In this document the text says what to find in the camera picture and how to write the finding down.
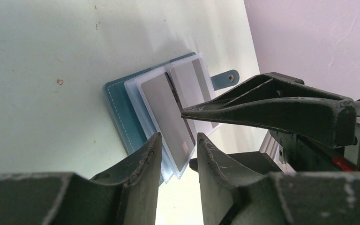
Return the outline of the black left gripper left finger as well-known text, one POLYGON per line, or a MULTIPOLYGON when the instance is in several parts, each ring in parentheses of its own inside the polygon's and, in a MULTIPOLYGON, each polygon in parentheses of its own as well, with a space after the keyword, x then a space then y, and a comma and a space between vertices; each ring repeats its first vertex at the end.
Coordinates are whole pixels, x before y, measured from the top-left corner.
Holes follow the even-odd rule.
POLYGON ((74 172, 0 173, 0 225, 153 225, 162 136, 87 179, 74 172))

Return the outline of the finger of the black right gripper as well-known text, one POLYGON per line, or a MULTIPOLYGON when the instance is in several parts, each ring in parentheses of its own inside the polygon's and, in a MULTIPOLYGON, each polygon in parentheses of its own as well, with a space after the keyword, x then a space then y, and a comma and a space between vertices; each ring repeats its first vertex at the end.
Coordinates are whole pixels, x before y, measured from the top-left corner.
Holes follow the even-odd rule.
POLYGON ((206 156, 209 162, 215 162, 221 167, 242 165, 259 174, 282 172, 266 153, 258 151, 232 154, 225 154, 221 151, 210 151, 204 153, 203 156, 206 156))

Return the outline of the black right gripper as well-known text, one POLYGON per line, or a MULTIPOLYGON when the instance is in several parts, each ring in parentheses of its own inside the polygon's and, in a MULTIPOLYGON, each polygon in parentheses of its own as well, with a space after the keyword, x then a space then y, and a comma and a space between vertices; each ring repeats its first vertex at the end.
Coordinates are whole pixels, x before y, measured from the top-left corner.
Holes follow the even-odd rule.
POLYGON ((181 115, 269 129, 279 144, 279 161, 297 172, 360 171, 360 99, 355 103, 298 78, 255 75, 181 115))

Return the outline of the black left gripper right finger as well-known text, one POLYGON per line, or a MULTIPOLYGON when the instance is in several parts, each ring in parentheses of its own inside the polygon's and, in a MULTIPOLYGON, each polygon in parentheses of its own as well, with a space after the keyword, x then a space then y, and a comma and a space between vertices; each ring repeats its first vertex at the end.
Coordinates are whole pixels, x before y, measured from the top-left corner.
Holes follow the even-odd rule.
POLYGON ((360 225, 360 172, 256 173, 209 162, 221 151, 197 135, 197 162, 206 225, 360 225))

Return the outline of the blue card holder wallet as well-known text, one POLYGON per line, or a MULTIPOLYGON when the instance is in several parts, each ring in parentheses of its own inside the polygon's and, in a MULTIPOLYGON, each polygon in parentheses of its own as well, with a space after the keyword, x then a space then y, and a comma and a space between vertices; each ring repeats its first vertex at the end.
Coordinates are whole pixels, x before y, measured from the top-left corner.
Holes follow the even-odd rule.
MULTIPOLYGON (((174 58, 170 61, 158 64, 154 67, 150 67, 117 80, 108 82, 104 85, 103 89, 111 109, 112 120, 116 126, 117 132, 119 133, 119 137, 127 155, 133 154, 156 131, 153 131, 152 134, 145 134, 139 119, 137 118, 136 112, 131 104, 131 100, 129 99, 129 96, 126 92, 124 83, 126 81, 130 81, 133 78, 144 75, 145 73, 154 69, 169 66, 174 62, 185 62, 185 59, 191 59, 191 57, 195 55, 197 55, 195 52, 191 52, 174 58)), ((221 90, 238 84, 240 75, 237 70, 233 69, 215 75, 211 77, 210 80, 214 90, 221 90)), ((162 159, 160 185, 163 182, 168 183, 173 175, 174 173, 170 169, 168 163, 162 159)))

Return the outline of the black credit card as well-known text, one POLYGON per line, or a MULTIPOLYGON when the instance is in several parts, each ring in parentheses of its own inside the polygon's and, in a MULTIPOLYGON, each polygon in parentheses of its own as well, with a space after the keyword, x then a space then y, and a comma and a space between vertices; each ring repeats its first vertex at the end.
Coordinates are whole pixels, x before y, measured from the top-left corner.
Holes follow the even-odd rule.
POLYGON ((153 121, 162 134, 164 149, 170 164, 180 178, 194 152, 195 141, 181 117, 166 72, 151 72, 136 81, 142 99, 153 121))

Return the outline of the white grey credit card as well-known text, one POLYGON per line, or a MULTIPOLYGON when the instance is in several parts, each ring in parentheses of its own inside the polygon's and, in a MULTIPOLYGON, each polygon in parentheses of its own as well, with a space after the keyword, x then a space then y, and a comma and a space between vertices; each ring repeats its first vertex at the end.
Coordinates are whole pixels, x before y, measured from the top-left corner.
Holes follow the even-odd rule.
POLYGON ((169 73, 183 109, 216 97, 202 53, 170 63, 169 73))

